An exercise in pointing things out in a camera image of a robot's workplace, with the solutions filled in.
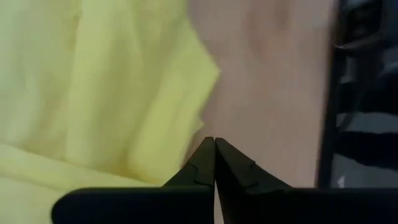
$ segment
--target yellow fabric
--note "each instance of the yellow fabric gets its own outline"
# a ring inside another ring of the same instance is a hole
[[[162,185],[218,71],[185,0],[0,1],[0,223],[81,187]]]

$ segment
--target pale yellow garment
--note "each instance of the pale yellow garment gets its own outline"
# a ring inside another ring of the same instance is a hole
[[[0,223],[179,170],[218,76],[185,1],[0,1]]]

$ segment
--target yellow cloth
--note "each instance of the yellow cloth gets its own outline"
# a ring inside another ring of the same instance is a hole
[[[185,0],[0,1],[0,223],[81,187],[162,185],[218,71]]]

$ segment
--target tiled floor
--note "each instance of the tiled floor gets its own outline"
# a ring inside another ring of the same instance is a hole
[[[194,146],[223,137],[288,184],[314,185],[333,3],[190,0],[194,26],[221,69]]]

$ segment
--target beige floor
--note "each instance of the beige floor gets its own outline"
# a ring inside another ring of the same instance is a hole
[[[195,138],[220,136],[297,187],[314,185],[334,0],[191,0],[221,69]]]

